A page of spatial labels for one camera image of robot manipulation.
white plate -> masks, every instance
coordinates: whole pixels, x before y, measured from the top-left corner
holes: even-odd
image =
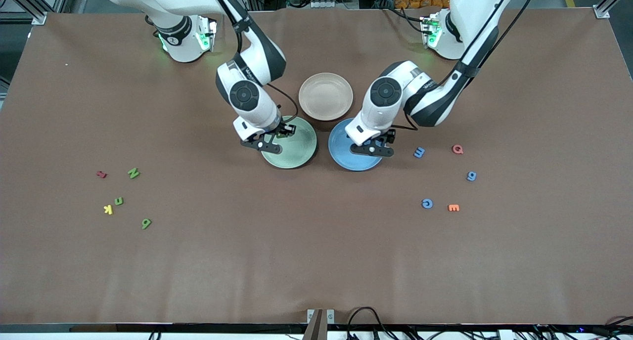
[[[301,109],[317,120],[339,119],[348,112],[353,98],[351,85],[337,74],[315,74],[299,89]]]

table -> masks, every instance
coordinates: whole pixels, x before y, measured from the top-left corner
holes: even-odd
[[[279,88],[296,97],[318,72],[350,82],[342,119],[394,61],[437,80],[454,64],[391,13],[253,17],[288,60]],[[215,88],[233,34],[180,64],[151,31],[139,14],[34,27],[0,113],[0,322],[288,323],[321,307],[342,322],[361,305],[389,323],[633,313],[633,85],[591,9],[526,11],[443,124],[399,131],[396,155],[362,173],[330,158],[336,122],[312,121],[319,150],[300,169],[242,148]]]

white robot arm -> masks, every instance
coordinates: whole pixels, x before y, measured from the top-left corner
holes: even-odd
[[[192,27],[192,18],[201,18],[198,16],[201,13],[226,14],[238,36],[239,47],[233,59],[218,67],[216,86],[239,115],[233,127],[241,144],[258,151],[281,153],[281,147],[266,142],[263,135],[290,136],[294,126],[281,120],[278,107],[262,87],[283,75],[285,56],[237,0],[112,1],[144,11],[156,26],[163,43],[167,42],[167,52],[182,62],[192,61],[204,53],[193,46],[199,35]],[[242,32],[251,43],[244,52],[240,52]]]
[[[387,67],[371,84],[361,112],[345,128],[355,143],[351,151],[371,156],[392,156],[393,150],[378,150],[375,141],[393,142],[395,131],[390,128],[400,108],[404,108],[405,114],[419,126],[433,127],[444,121],[459,94],[477,75],[495,45],[499,34],[497,24],[509,2],[451,0],[450,9],[443,9],[425,20],[422,29],[430,32],[425,34],[425,43],[446,58],[459,58],[459,61],[446,77],[446,83],[442,81],[440,84],[411,61]],[[388,90],[380,89],[380,82],[385,80],[396,86],[394,92],[398,92],[398,99],[380,99],[380,93],[388,93]]]

brown table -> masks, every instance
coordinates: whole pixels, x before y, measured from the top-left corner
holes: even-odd
[[[438,80],[453,65],[390,13],[253,16],[288,59],[278,87],[296,97],[312,74],[340,74],[355,93],[345,117],[394,61]],[[591,9],[526,11],[445,123],[398,132],[396,156],[363,173],[332,161],[335,122],[315,122],[301,169],[238,144],[214,83],[231,32],[224,53],[188,65],[150,34],[136,14],[51,14],[33,29],[0,114],[3,323],[299,322],[318,307],[343,321],[360,305],[400,323],[633,313],[633,84]]]

green plate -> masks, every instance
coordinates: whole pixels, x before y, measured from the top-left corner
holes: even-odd
[[[280,169],[295,169],[308,162],[317,150],[317,136],[310,123],[299,117],[292,119],[291,125],[296,126],[294,135],[282,139],[275,137],[273,143],[281,146],[281,153],[276,155],[262,152],[264,158],[273,166]]]

